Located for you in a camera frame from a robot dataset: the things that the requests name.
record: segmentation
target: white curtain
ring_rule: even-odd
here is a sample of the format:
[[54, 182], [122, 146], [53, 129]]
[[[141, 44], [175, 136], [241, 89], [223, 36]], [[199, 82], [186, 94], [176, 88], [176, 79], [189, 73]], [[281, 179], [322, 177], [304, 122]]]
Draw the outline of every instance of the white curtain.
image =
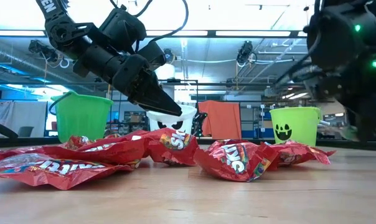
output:
[[12, 112], [14, 111], [15, 102], [0, 102], [0, 124], [11, 127]]
[[31, 137], [43, 137], [47, 102], [0, 102], [0, 123], [15, 133], [21, 127], [33, 127]]

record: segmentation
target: green bucket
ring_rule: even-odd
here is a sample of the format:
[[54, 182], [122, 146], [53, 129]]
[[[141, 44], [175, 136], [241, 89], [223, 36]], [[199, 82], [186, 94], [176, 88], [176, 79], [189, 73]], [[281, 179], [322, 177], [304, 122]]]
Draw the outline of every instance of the green bucket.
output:
[[294, 107], [271, 110], [275, 143], [294, 140], [308, 146], [315, 146], [317, 125], [321, 110], [315, 107]]
[[113, 102], [109, 99], [79, 95], [74, 91], [63, 96], [53, 96], [57, 114], [58, 138], [67, 142], [71, 136], [86, 136], [96, 140], [103, 138], [106, 120]]

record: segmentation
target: red candy bag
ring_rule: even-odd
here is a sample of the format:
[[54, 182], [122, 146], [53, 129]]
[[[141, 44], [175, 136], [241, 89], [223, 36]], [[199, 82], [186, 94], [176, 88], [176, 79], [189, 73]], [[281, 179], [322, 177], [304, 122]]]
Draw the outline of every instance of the red candy bag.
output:
[[300, 164], [313, 159], [322, 164], [330, 164], [328, 156], [333, 155], [336, 151], [324, 152], [315, 147], [310, 147], [294, 141], [288, 141], [284, 144], [271, 145], [274, 150], [279, 152], [279, 156], [270, 165], [270, 170], [276, 170], [279, 166], [291, 166]]
[[267, 145], [250, 142], [217, 141], [208, 149], [198, 149], [195, 161], [209, 174], [227, 180], [253, 181], [261, 176], [278, 153]]
[[117, 170], [133, 170], [127, 165], [113, 166], [99, 162], [53, 159], [43, 154], [21, 154], [0, 161], [0, 177], [31, 186], [50, 184], [68, 190], [82, 182], [111, 175]]
[[144, 156], [151, 156], [154, 162], [169, 165], [195, 165], [194, 154], [199, 149], [195, 136], [170, 128], [162, 128], [144, 134], [143, 138], [152, 139]]
[[86, 141], [84, 137], [71, 137], [60, 146], [34, 146], [0, 151], [0, 160], [17, 154], [39, 153], [54, 159], [78, 159], [134, 167], [141, 160], [150, 140], [134, 135], [101, 139], [96, 142]]

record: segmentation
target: black robotic arm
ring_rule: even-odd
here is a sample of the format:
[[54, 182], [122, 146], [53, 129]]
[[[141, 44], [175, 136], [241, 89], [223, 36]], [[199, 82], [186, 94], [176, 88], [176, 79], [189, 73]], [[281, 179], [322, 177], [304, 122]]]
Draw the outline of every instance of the black robotic arm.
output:
[[67, 14], [68, 0], [36, 2], [51, 45], [75, 61], [73, 72], [81, 77], [94, 73], [146, 110], [181, 115], [181, 108], [161, 89], [153, 72], [166, 62], [163, 51], [155, 41], [133, 50], [134, 42], [145, 39], [146, 29], [124, 6], [113, 9], [97, 28], [91, 22], [75, 23]]

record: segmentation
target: bucket handle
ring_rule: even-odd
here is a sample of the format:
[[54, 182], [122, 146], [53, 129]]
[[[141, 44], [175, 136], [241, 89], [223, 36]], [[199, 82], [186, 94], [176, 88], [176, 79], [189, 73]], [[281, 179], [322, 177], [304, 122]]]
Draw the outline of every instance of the bucket handle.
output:
[[57, 104], [59, 103], [61, 100], [65, 99], [66, 97], [70, 96], [72, 94], [72, 92], [67, 92], [66, 94], [64, 94], [64, 96], [61, 96], [59, 99], [55, 100], [49, 107], [49, 112], [50, 114], [52, 115], [57, 115], [56, 113], [52, 112], [52, 108]]
[[322, 121], [322, 113], [321, 113], [321, 110], [319, 108], [316, 108], [316, 113], [318, 115], [318, 123], [320, 123]]

